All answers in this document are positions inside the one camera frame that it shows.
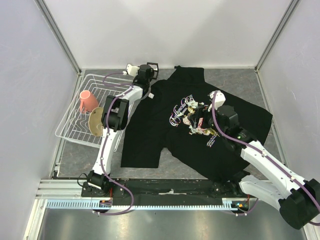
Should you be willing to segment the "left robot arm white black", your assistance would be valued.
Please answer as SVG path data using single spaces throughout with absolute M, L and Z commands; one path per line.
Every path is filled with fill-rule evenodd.
M 110 179 L 113 152 L 120 134 L 126 128 L 129 107 L 149 91 L 150 83 L 159 75 L 159 65 L 147 62 L 140 66 L 128 64 L 123 75 L 134 77 L 128 89 L 118 95 L 108 95 L 101 115 L 102 140 L 97 160 L 87 175 L 87 184 L 99 197 L 106 196 L 113 182 Z

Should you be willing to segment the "black printed t-shirt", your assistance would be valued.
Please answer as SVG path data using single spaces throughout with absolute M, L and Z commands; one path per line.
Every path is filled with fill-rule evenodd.
M 123 168 L 157 168 L 161 151 L 211 181 L 226 182 L 248 162 L 230 151 L 212 128 L 193 129 L 189 116 L 198 106 L 209 106 L 217 88 L 205 81 L 199 67 L 177 66 L 173 74 L 155 82 L 137 106 L 125 129 L 121 156 Z

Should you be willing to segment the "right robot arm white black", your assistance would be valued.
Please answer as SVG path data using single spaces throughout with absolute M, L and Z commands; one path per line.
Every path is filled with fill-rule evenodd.
M 236 179 L 229 184 L 235 197 L 249 194 L 274 207 L 282 218 L 294 229 L 306 224 L 319 226 L 313 220 L 320 215 L 320 183 L 290 170 L 243 128 L 238 114 L 229 105 L 214 109 L 199 105 L 188 116 L 192 129 L 212 128 L 223 137 L 225 145 L 236 155 L 257 168 L 267 179 L 265 183 L 252 175 Z

